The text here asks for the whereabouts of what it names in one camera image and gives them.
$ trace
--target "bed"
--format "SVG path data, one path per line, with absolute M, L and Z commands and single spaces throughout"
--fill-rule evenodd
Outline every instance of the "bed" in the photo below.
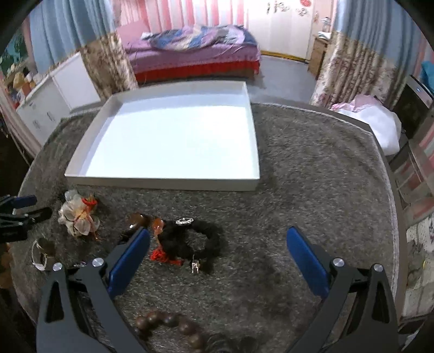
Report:
M 260 50 L 238 26 L 185 26 L 123 40 L 139 83 L 200 76 L 244 77 L 259 73 Z

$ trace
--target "silver screw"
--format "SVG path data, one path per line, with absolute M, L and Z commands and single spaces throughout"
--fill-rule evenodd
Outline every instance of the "silver screw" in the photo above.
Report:
M 104 259 L 101 257 L 97 257 L 96 259 L 92 260 L 92 266 L 93 267 L 101 267 L 104 263 Z
M 63 268 L 63 265 L 60 263 L 60 262 L 56 262 L 54 265 L 53 265 L 53 271 L 60 271 L 61 269 Z
M 377 271 L 377 272 L 383 272 L 383 269 L 384 269 L 383 266 L 380 265 L 379 263 L 376 263 L 374 265 L 374 270 Z
M 345 265 L 345 261 L 342 260 L 340 257 L 337 257 L 333 259 L 333 265 L 335 265 L 336 267 L 343 267 Z

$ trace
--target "wooden nightstand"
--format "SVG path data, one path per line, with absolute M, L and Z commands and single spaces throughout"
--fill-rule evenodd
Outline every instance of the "wooden nightstand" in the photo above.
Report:
M 317 35 L 314 36 L 315 41 L 313 43 L 312 55 L 309 61 L 308 71 L 315 76 L 315 80 L 318 79 L 319 72 L 321 71 L 322 62 L 324 56 L 326 55 L 327 46 L 329 42 L 325 39 L 318 38 Z

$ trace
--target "baseboard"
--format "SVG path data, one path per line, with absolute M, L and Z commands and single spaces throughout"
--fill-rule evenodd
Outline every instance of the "baseboard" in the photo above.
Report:
M 261 50 L 261 54 L 262 55 L 268 55 L 270 57 L 278 57 L 278 58 L 282 58 L 282 59 L 300 61 L 302 63 L 308 63 L 309 62 L 308 60 L 300 58 L 300 57 L 295 57 L 293 55 L 288 55 L 288 54 L 276 53 L 273 51 Z

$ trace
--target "black hair tie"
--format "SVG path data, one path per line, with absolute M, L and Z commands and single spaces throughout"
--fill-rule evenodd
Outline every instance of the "black hair tie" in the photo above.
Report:
M 207 237 L 205 247 L 194 250 L 188 243 L 188 230 L 194 230 Z M 171 260 L 177 257 L 189 260 L 191 272 L 197 274 L 199 269 L 207 272 L 210 260 L 220 254 L 220 228 L 210 222 L 181 218 L 176 221 L 165 221 L 158 241 Z

